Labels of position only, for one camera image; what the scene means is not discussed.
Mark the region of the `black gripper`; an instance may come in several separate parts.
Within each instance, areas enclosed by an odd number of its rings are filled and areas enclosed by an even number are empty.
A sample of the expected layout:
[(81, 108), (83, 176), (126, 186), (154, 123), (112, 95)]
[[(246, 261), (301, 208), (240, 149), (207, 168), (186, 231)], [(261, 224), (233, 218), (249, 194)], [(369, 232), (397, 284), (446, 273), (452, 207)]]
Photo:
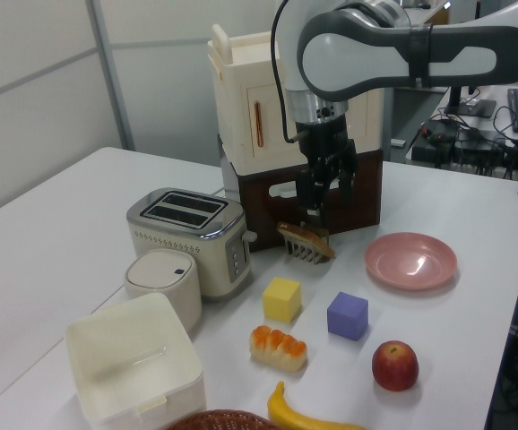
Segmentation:
[(354, 141), (349, 138), (345, 115), (322, 123), (296, 123), (301, 133), (299, 149), (308, 169), (296, 174), (298, 209), (304, 221), (325, 223), (325, 196), (329, 183), (338, 178), (342, 202), (353, 202), (354, 175), (358, 160)]

